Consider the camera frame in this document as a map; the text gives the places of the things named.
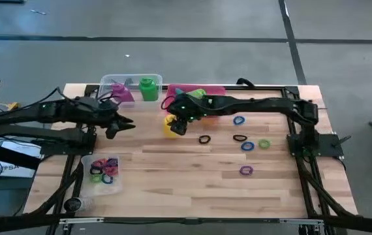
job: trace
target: concrete floor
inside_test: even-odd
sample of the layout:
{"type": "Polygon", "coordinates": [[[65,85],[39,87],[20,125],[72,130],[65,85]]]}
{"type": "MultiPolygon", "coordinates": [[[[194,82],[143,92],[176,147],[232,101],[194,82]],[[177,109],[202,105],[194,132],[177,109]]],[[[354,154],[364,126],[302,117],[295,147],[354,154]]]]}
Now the concrete floor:
{"type": "MultiPolygon", "coordinates": [[[[372,1],[286,4],[297,39],[372,39],[372,1]]],[[[287,37],[278,2],[268,0],[28,0],[0,4],[0,34],[287,37]]],[[[372,44],[297,46],[307,83],[320,86],[334,130],[353,136],[343,146],[347,175],[358,211],[372,217],[372,128],[367,125],[372,119],[372,44]]],[[[244,77],[255,84],[298,84],[287,43],[0,40],[0,102],[31,102],[67,82],[99,82],[105,74],[123,73],[158,73],[166,83],[225,84],[244,77]],[[11,92],[20,88],[25,92],[11,92]]],[[[14,213],[25,195],[24,190],[0,191],[0,200],[8,202],[0,205],[0,214],[14,213]]],[[[74,233],[115,229],[126,234],[296,234],[294,228],[275,225],[100,225],[74,233]]]]}

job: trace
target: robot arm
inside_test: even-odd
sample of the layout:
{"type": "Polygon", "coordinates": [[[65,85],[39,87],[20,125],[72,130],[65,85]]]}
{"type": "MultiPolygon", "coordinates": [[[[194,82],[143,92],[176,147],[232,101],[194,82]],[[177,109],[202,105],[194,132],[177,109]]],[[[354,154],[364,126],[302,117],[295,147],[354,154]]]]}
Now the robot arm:
{"type": "Polygon", "coordinates": [[[238,112],[279,112],[302,127],[318,123],[318,106],[305,100],[289,98],[236,99],[230,96],[204,95],[197,99],[188,94],[177,95],[167,107],[176,116],[170,130],[184,135],[187,123],[204,116],[225,116],[238,112]]]}

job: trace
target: wooden table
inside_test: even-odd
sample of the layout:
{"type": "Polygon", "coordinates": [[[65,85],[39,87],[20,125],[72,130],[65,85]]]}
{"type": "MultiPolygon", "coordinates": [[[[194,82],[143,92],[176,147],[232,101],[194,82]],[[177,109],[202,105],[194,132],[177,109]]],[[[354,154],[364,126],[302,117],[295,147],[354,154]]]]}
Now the wooden table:
{"type": "MultiPolygon", "coordinates": [[[[64,94],[82,96],[86,84],[67,84],[64,94]]],[[[317,130],[332,131],[318,86],[299,86],[301,99],[311,99],[322,109],[317,130]]],[[[227,91],[241,99],[281,97],[278,91],[227,91]]],[[[95,153],[121,157],[123,191],[95,197],[91,211],[79,216],[100,217],[307,217],[295,160],[287,148],[287,119],[276,113],[242,113],[246,122],[234,126],[234,116],[212,118],[189,125],[187,134],[168,140],[163,134],[162,110],[123,108],[120,114],[137,128],[117,133],[113,140],[98,129],[95,153]],[[198,137],[212,137],[207,145],[198,137]],[[271,140],[269,149],[242,152],[232,135],[245,134],[255,143],[271,140]],[[241,166],[251,165],[252,176],[241,176],[241,166]]],[[[56,123],[55,129],[71,123],[56,123]]],[[[39,207],[58,187],[67,156],[53,156],[41,163],[25,212],[39,207]]],[[[338,161],[319,157],[326,190],[346,210],[357,214],[345,171],[338,161]]],[[[72,188],[67,191],[68,198],[72,188]]],[[[315,208],[318,198],[311,188],[315,208]]]]}

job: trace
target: metal bracket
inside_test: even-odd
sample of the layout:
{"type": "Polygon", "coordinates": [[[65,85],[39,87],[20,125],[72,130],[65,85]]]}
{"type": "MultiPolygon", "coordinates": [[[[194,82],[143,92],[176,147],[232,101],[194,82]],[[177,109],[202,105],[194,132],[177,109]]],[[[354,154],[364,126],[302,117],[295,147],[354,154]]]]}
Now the metal bracket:
{"type": "Polygon", "coordinates": [[[289,91],[294,95],[299,95],[299,88],[298,86],[285,86],[285,90],[289,91]]]}
{"type": "Polygon", "coordinates": [[[279,223],[290,225],[324,225],[322,219],[279,219],[279,223]]]}
{"type": "Polygon", "coordinates": [[[103,223],[103,217],[90,217],[90,218],[67,218],[67,219],[60,219],[60,225],[69,225],[69,224],[76,224],[76,223],[103,223]]]}
{"type": "MultiPolygon", "coordinates": [[[[286,139],[292,156],[303,156],[303,146],[300,144],[299,134],[288,134],[286,139]]],[[[339,141],[340,139],[336,134],[319,134],[318,149],[314,154],[318,157],[344,156],[343,148],[336,144],[339,141]]]]}

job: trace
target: pink object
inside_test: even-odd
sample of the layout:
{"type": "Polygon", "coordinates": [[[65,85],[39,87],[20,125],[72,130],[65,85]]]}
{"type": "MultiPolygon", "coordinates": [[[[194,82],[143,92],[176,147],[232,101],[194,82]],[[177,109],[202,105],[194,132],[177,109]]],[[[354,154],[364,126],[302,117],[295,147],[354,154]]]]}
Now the pink object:
{"type": "MultiPolygon", "coordinates": [[[[166,97],[176,96],[176,88],[187,93],[196,89],[204,89],[207,95],[225,95],[225,87],[223,86],[206,86],[206,85],[189,85],[189,84],[170,84],[167,88],[166,97]]],[[[164,103],[164,107],[167,107],[173,99],[167,99],[164,103]]]]}
{"type": "Polygon", "coordinates": [[[104,170],[104,173],[107,174],[108,176],[115,176],[116,174],[118,174],[117,166],[105,166],[103,170],[104,170]]]}
{"type": "Polygon", "coordinates": [[[112,96],[118,96],[121,102],[134,102],[131,92],[123,84],[112,84],[112,96]]]}

